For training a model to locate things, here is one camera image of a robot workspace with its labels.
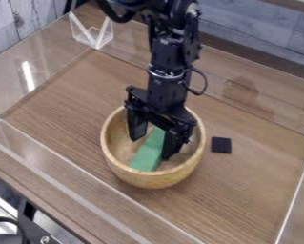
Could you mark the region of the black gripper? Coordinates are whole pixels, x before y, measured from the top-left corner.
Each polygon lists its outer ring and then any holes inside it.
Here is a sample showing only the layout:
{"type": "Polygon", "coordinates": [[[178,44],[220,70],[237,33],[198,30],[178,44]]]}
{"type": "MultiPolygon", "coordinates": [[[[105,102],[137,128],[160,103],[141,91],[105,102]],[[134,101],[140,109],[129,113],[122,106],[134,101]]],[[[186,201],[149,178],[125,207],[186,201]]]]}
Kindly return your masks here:
{"type": "Polygon", "coordinates": [[[189,142],[196,120],[184,107],[189,93],[190,69],[164,72],[148,67],[148,86],[142,89],[128,86],[126,127],[132,141],[146,134],[152,123],[165,131],[161,158],[168,160],[189,142]]]}

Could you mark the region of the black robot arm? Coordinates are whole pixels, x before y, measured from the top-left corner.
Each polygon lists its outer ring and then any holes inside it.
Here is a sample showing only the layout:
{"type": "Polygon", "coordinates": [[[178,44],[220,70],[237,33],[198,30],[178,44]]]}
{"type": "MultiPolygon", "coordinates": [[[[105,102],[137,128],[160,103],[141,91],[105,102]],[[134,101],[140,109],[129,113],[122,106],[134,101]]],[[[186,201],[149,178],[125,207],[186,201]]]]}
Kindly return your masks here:
{"type": "Polygon", "coordinates": [[[197,0],[96,0],[104,14],[118,24],[141,16],[148,25],[152,59],[148,86],[125,88],[124,101],[128,135],[132,140],[146,134],[146,126],[164,131],[161,158],[169,159],[188,142],[196,118],[184,103],[193,62],[200,57],[197,0]]]}

